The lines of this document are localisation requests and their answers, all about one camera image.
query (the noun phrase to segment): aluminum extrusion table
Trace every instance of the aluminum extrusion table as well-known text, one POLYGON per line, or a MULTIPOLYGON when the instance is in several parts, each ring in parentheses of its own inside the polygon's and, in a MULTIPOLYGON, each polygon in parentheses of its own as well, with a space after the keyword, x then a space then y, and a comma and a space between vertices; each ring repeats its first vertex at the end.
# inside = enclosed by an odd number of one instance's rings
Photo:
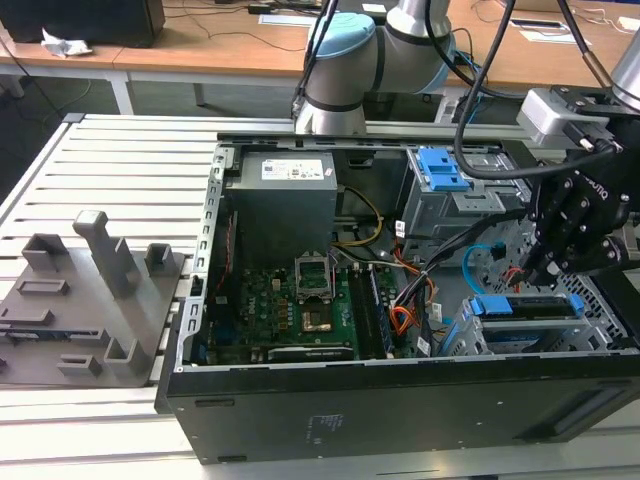
MULTIPOLYGON (((368 128, 372 134, 453 135, 452 127, 434 124, 370 123, 368 128)), ((118 115, 87 115, 78 123, 62 123, 0 207, 0 299, 26 263, 20 252, 32 233, 58 233, 67 245, 81 245, 71 222, 84 208, 105 210, 111 234, 126 236, 133 249, 160 240, 192 258, 217 132, 233 130, 291 132, 292 125, 288 120, 118 115)), ((518 127, 472 125, 467 130, 476 138, 524 140, 518 127)), ((167 322, 186 291, 183 279, 167 322)), ((640 402, 566 444, 202 467, 173 416, 157 415, 153 409, 166 333, 145 388, 0 386, 0 478, 640 476, 640 402)), ((431 408, 437 412, 437 405, 424 411, 431 408)))

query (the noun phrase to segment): table leg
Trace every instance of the table leg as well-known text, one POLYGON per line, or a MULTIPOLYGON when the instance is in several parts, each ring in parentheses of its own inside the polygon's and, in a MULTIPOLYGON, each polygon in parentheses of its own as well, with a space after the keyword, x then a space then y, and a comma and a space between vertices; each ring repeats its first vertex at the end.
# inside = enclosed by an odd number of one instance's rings
POLYGON ((464 87, 444 88, 434 123, 453 123, 456 108, 465 91, 466 89, 464 87))
POLYGON ((111 88, 116 97, 116 103, 120 110, 120 115, 133 115, 133 106, 135 103, 135 95, 133 94, 133 85, 124 79, 111 79, 111 88))
POLYGON ((204 88, 201 83, 193 84, 193 93, 196 95, 196 105, 204 107, 207 102, 204 100, 204 88))
POLYGON ((2 76, 0 83, 4 88, 9 90, 13 98, 24 97, 24 90, 22 89, 22 85, 20 85, 20 75, 2 76))

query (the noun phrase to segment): chip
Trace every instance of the chip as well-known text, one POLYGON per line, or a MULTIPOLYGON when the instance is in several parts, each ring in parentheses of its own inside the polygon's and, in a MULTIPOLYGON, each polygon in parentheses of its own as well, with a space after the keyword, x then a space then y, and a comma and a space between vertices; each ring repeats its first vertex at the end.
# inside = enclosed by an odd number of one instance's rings
POLYGON ((300 306, 303 332, 330 332, 333 330, 331 305, 305 303, 300 306))

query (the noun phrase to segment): gray plastic holder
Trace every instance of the gray plastic holder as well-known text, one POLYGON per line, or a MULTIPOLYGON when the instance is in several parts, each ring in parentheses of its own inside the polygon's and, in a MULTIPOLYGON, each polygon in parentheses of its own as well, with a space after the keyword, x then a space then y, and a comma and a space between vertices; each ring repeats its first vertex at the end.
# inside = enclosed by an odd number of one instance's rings
POLYGON ((37 234, 0 304, 0 383, 139 387, 151 373, 184 255, 154 243, 131 252, 107 215, 82 211, 89 249, 37 234))

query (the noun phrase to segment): table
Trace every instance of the table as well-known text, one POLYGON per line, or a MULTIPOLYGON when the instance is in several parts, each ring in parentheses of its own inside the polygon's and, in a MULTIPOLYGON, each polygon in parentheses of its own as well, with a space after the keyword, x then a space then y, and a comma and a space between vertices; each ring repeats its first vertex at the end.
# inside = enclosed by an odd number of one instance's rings
MULTIPOLYGON (((453 126, 434 124, 369 122, 367 128, 373 134, 440 139, 454 133, 453 126)), ((161 239, 188 255, 190 263, 217 132, 256 130, 293 132, 293 126, 279 119, 119 115, 63 122, 0 206, 0 299, 26 263, 20 252, 31 234, 59 233, 66 245, 80 245, 70 225, 83 208, 105 210, 110 233, 126 236, 130 248, 161 239)), ((495 135, 526 140, 516 126, 471 125, 467 131, 472 140, 495 135)), ((187 289, 182 280, 167 322, 187 289)), ((165 335, 145 388, 0 386, 0 478, 411 480, 483 474, 540 479, 546 474, 632 479, 640 471, 640 402, 567 444, 202 467, 174 417, 153 409, 166 344, 165 335)))
MULTIPOLYGON (((494 0, 454 0, 449 17, 454 28, 468 28, 474 39, 474 53, 482 62, 493 40, 496 23, 482 21, 498 19, 502 8, 494 0)), ((575 1, 574 5, 605 8, 608 18, 620 15, 640 18, 640 6, 604 2, 575 1)), ((181 0, 166 0, 168 7, 181 7, 181 0)), ((198 5, 188 0, 187 5, 198 5)), ((229 10, 216 15, 198 15, 202 10, 165 8, 165 29, 154 48, 131 49, 95 47, 95 54, 81 58, 60 59, 51 56, 37 44, 18 44, 9 41, 9 48, 32 75, 74 78, 97 78, 111 82, 120 113, 132 114, 135 96, 131 82, 182 82, 194 85, 196 104, 205 103, 202 84, 261 85, 293 87, 302 72, 303 49, 307 28, 259 25, 258 17, 246 10, 229 10), (248 35, 211 34, 247 32, 277 46, 299 51, 283 51, 248 35)), ((527 18, 560 19, 559 13, 527 12, 527 18)), ((607 25, 594 25, 578 18, 585 37, 603 65, 611 70, 631 41, 631 35, 619 33, 607 25)), ((458 36, 467 49, 467 40, 458 36)), ((502 46, 489 72, 492 86, 526 91, 532 86, 572 84, 595 86, 574 45, 542 44, 527 41, 514 27, 509 27, 502 46)), ((0 75, 21 75, 6 51, 0 52, 0 75)), ((455 100, 464 91, 462 82, 449 75, 445 87, 447 98, 455 100)), ((441 109, 451 105, 443 102, 441 109)))

